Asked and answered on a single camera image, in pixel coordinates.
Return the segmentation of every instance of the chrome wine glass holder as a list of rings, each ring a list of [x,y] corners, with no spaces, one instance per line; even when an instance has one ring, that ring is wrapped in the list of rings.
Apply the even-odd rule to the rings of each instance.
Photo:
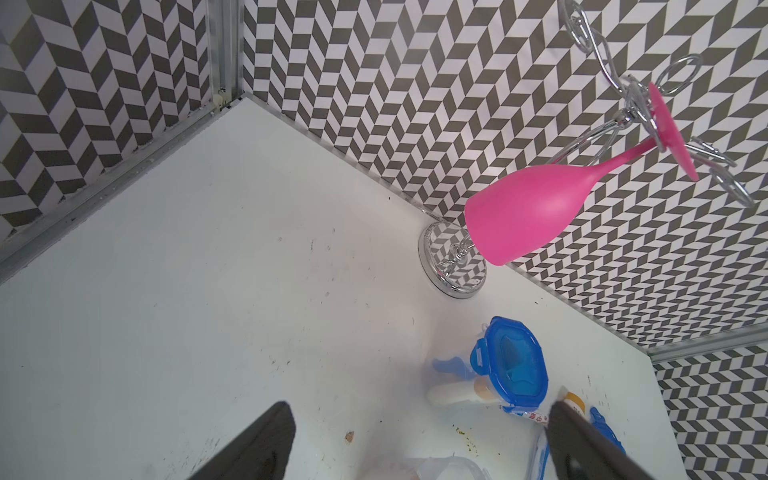
[[[595,31],[589,24],[589,18],[584,9],[575,0],[558,0],[558,11],[565,23],[566,31],[571,35],[579,50],[587,55],[593,54],[598,60],[600,69],[611,87],[624,100],[624,106],[612,119],[577,137],[570,144],[563,147],[547,163],[556,164],[565,160],[568,155],[581,149],[587,144],[595,142],[604,135],[610,135],[600,150],[590,159],[588,165],[598,162],[616,141],[618,132],[629,128],[639,122],[648,135],[654,139],[659,150],[664,153],[667,149],[661,143],[659,131],[650,110],[650,95],[648,87],[638,81],[633,75],[627,74],[620,77],[616,72],[611,49],[605,37]],[[690,85],[699,73],[703,59],[701,55],[691,54],[678,58],[670,63],[655,82],[662,95],[674,96]],[[681,68],[691,65],[692,72],[682,82],[672,82],[671,76]],[[686,144],[690,156],[706,165],[718,184],[731,197],[745,207],[753,207],[755,201],[746,188],[728,171],[727,167],[735,167],[736,162],[728,158],[723,152],[712,144],[702,141],[698,137],[692,137]]]

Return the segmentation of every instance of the white table surface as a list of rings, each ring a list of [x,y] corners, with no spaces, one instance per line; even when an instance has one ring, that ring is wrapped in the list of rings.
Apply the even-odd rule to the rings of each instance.
[[[241,102],[0,286],[0,478],[186,478],[278,400],[286,478],[388,453],[523,478],[537,425],[422,388],[431,349],[497,315],[537,336],[547,403],[567,386],[686,478],[648,357],[507,267],[448,298],[416,254],[430,221]]]

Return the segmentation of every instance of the black and white geometric wall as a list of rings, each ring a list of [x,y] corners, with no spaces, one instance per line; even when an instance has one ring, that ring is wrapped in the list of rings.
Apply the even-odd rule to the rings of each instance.
[[[211,99],[201,0],[0,2],[0,240]]]
[[[758,200],[648,154],[606,177],[574,223],[517,263],[643,346],[766,319],[768,7],[757,0],[584,0],[620,73],[701,53],[670,109]],[[245,0],[243,89],[446,219],[619,108],[554,0]],[[613,154],[645,137],[625,132]],[[574,160],[583,162],[599,146]]]
[[[768,344],[654,368],[689,477],[768,478]]]

